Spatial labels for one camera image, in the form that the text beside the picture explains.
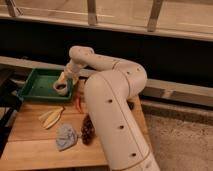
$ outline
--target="banana peel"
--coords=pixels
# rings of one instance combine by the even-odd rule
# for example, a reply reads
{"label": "banana peel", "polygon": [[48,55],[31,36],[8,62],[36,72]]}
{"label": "banana peel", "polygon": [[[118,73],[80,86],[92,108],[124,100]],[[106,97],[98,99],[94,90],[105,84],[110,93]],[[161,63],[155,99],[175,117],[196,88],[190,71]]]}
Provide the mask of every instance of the banana peel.
{"label": "banana peel", "polygon": [[48,111],[42,114],[38,119],[43,123],[45,129],[49,129],[60,119],[61,113],[64,110],[64,107],[60,107],[59,109]]}

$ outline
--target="green tray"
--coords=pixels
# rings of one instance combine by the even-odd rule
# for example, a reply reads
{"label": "green tray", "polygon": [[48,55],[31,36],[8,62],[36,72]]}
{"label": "green tray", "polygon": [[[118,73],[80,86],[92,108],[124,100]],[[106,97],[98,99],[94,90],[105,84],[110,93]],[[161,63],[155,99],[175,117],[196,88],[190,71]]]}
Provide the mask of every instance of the green tray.
{"label": "green tray", "polygon": [[53,89],[53,83],[59,78],[61,70],[53,69],[33,69],[30,73],[20,96],[24,100],[48,101],[48,102],[68,102],[72,97],[73,84],[68,80],[68,90],[66,96],[60,96]]}

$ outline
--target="gray cloth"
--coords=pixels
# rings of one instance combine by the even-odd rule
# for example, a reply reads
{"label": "gray cloth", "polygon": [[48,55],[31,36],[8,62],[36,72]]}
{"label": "gray cloth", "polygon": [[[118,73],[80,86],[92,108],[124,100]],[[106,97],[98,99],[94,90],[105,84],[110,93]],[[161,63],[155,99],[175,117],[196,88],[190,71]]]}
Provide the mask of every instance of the gray cloth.
{"label": "gray cloth", "polygon": [[57,133],[56,146],[59,151],[72,147],[77,143],[78,135],[70,124],[62,124]]}

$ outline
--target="wood grain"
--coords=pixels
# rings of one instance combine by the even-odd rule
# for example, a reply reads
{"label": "wood grain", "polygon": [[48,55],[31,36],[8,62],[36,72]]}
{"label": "wood grain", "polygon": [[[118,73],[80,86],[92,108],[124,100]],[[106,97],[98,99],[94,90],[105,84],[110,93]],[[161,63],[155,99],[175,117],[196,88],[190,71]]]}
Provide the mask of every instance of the wood grain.
{"label": "wood grain", "polygon": [[[86,104],[82,94],[84,81],[79,83],[77,92],[81,94],[81,105],[86,112]],[[78,143],[65,151],[58,152],[55,144],[56,132],[62,123],[71,124],[77,132],[80,132],[84,114],[78,113],[73,100],[70,103],[49,104],[39,102],[25,102],[17,115],[14,126],[10,133],[2,158],[0,170],[28,170],[49,169],[65,167],[104,166],[107,161],[101,148],[98,137],[92,144],[86,146],[81,139]],[[140,100],[137,97],[130,101],[134,102],[132,113],[138,123],[145,139],[151,147],[146,122],[141,109]],[[49,130],[42,127],[38,120],[40,114],[45,111],[65,106],[59,122]]]}

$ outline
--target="wooden cutting board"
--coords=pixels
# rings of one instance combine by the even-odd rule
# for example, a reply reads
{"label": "wooden cutting board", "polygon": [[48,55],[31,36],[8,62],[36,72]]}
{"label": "wooden cutting board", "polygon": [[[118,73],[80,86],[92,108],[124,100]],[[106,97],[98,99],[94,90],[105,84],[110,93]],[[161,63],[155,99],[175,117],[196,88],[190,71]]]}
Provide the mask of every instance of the wooden cutting board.
{"label": "wooden cutting board", "polygon": [[[81,106],[84,114],[79,113],[73,101],[70,103],[38,103],[24,102],[18,112],[0,160],[0,170],[31,170],[66,167],[87,167],[107,165],[100,141],[95,137],[92,144],[86,146],[81,139],[78,143],[65,151],[59,152],[56,148],[55,139],[58,127],[63,123],[71,124],[77,132],[80,132],[82,121],[87,113],[83,97],[84,81],[81,80],[75,92],[81,94]],[[141,109],[140,100],[137,97],[130,101],[134,102],[132,113],[151,147],[149,135]],[[42,127],[38,117],[45,111],[60,106],[66,109],[60,120],[49,130]]]}

